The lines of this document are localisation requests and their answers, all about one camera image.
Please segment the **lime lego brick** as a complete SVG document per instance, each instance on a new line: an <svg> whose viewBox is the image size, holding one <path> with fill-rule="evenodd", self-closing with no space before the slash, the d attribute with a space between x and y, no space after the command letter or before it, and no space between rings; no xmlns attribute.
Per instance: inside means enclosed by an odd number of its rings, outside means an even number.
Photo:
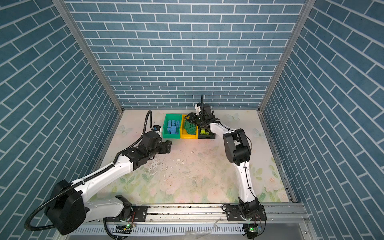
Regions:
<svg viewBox="0 0 384 240"><path fill-rule="evenodd" d="M200 134L201 134L201 135L209 135L209 132L207 132L206 129L201 128L201 129L200 129Z"/></svg>

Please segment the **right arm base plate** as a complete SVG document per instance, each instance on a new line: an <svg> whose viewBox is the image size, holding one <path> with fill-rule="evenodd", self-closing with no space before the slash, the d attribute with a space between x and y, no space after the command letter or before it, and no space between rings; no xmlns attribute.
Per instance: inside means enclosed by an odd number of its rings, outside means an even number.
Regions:
<svg viewBox="0 0 384 240"><path fill-rule="evenodd" d="M267 216L263 205L249 206L249 204L223 204L221 206L225 212L227 221L266 221Z"/></svg>

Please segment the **dark green lego brick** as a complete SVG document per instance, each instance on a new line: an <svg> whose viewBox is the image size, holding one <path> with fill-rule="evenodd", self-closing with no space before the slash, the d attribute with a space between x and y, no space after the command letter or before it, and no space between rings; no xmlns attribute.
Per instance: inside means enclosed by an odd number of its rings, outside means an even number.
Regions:
<svg viewBox="0 0 384 240"><path fill-rule="evenodd" d="M194 124L191 124L188 121L184 122L184 129L189 130L189 129L194 128L194 127L195 127Z"/></svg>
<svg viewBox="0 0 384 240"><path fill-rule="evenodd" d="M186 130L186 131L187 131L188 135L195 135L196 131L197 131L197 128L194 127L194 128L189 129L189 130Z"/></svg>

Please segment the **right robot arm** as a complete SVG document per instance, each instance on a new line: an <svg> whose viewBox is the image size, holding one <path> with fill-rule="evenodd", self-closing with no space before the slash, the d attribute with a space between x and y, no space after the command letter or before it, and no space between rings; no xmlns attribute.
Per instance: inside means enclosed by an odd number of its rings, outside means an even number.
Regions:
<svg viewBox="0 0 384 240"><path fill-rule="evenodd" d="M200 102L195 104L195 109L185 120L223 138L226 157L236 169L239 203L246 212L257 209L260 202L254 192L250 174L252 148L245 131L224 125L215 117L209 104Z"/></svg>

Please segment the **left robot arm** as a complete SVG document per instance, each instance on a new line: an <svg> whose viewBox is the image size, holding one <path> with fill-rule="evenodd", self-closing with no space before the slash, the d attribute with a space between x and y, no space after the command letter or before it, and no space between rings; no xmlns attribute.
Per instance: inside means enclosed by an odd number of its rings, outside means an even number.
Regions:
<svg viewBox="0 0 384 240"><path fill-rule="evenodd" d="M138 146L120 151L109 165L81 179L57 183L45 215L61 235L70 234L83 223L98 219L117 217L121 222L130 221L133 209L127 198L116 195L112 200L92 202L92 197L154 159L155 155L169 154L171 147L172 141L163 141L158 133L145 133Z"/></svg>

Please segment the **blue lego brick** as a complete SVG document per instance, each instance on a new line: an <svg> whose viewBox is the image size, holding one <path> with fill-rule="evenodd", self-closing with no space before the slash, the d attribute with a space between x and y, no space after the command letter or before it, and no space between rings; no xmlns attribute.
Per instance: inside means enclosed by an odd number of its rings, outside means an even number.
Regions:
<svg viewBox="0 0 384 240"><path fill-rule="evenodd" d="M169 131L169 135L179 135L180 134L179 128L176 126L168 128L168 131Z"/></svg>
<svg viewBox="0 0 384 240"><path fill-rule="evenodd" d="M168 120L167 126L168 126L168 128L173 128L173 127L176 128L178 126L178 121L176 121L176 120Z"/></svg>

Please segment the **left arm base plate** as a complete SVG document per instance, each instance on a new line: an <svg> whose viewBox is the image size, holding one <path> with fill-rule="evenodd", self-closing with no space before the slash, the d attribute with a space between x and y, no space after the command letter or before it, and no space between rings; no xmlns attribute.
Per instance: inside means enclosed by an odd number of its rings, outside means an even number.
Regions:
<svg viewBox="0 0 384 240"><path fill-rule="evenodd" d="M124 207L123 211L116 217L106 218L109 223L142 223L146 221L148 206L132 206L130 209Z"/></svg>

